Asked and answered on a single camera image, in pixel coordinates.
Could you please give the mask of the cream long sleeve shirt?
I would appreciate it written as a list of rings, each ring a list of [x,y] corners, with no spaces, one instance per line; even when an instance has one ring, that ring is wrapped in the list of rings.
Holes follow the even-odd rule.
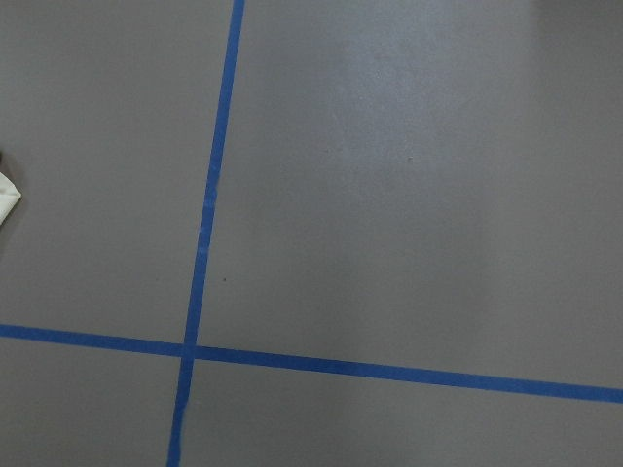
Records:
[[[21,200],[21,192],[3,173],[0,173],[0,225],[12,213]]]

